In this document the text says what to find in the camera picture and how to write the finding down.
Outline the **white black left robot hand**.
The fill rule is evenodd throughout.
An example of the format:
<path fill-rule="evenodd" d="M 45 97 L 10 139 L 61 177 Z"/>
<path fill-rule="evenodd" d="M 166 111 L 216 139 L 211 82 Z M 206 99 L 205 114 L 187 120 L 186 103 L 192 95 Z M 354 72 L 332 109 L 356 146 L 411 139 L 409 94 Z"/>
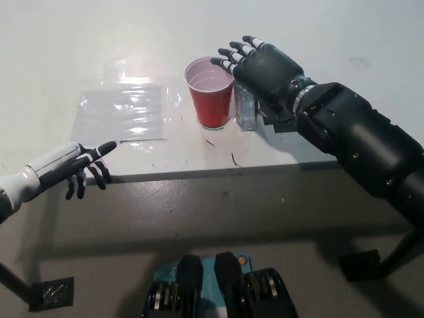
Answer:
<path fill-rule="evenodd" d="M 69 142 L 25 165 L 16 174 L 1 177 L 1 219 L 16 213 L 23 203 L 29 202 L 60 182 L 68 182 L 66 199 L 74 195 L 81 199 L 86 189 L 89 170 L 100 189 L 112 182 L 109 169 L 102 157 L 116 149 L 109 141 L 97 148 L 85 148 L 78 142 Z"/>

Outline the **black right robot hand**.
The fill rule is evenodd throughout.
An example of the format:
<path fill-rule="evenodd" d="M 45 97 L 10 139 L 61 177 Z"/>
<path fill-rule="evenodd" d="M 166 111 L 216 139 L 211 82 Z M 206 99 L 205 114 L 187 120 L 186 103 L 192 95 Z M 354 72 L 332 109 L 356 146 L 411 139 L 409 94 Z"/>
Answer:
<path fill-rule="evenodd" d="M 272 112 L 285 109 L 295 114 L 298 95 L 315 82 L 288 55 L 273 44 L 253 36 L 243 36 L 242 42 L 232 41 L 230 48 L 220 48 L 219 58 L 210 62 L 219 66 L 260 101 L 271 106 Z"/>

